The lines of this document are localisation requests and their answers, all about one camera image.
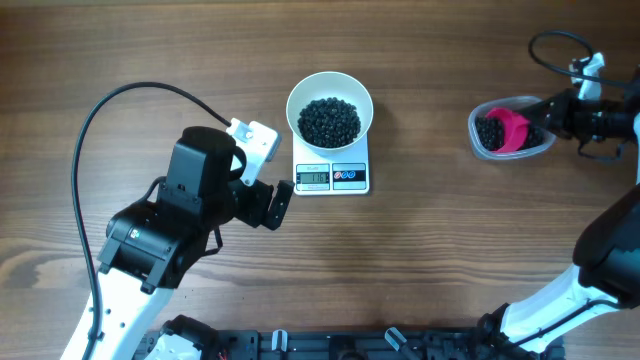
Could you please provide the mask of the pink measuring scoop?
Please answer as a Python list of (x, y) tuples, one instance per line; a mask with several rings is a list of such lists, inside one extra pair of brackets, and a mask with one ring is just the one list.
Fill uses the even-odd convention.
[(513, 153), (524, 145), (530, 124), (524, 116), (508, 108), (496, 107), (487, 113), (487, 117), (499, 120), (504, 128), (504, 145), (494, 153)]

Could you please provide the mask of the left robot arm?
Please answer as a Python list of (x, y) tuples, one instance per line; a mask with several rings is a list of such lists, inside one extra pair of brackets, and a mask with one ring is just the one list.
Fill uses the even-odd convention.
[(232, 219), (257, 228), (280, 227), (293, 184), (258, 179), (281, 142), (256, 121), (234, 120), (224, 131), (194, 126), (176, 142), (166, 175), (116, 213), (91, 274), (94, 289), (63, 356), (130, 359), (146, 330), (168, 304), (185, 273), (220, 251), (209, 240)]

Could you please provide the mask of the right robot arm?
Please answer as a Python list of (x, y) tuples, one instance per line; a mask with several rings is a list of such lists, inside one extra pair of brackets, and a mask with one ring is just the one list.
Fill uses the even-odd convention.
[[(591, 140), (639, 141), (639, 82), (623, 84), (620, 101), (605, 101), (605, 80), (570, 71), (579, 83), (522, 115), (580, 145)], [(582, 232), (572, 263), (534, 295), (481, 318), (473, 349), (484, 359), (540, 357), (556, 339), (607, 313), (639, 305), (639, 189), (633, 187)]]

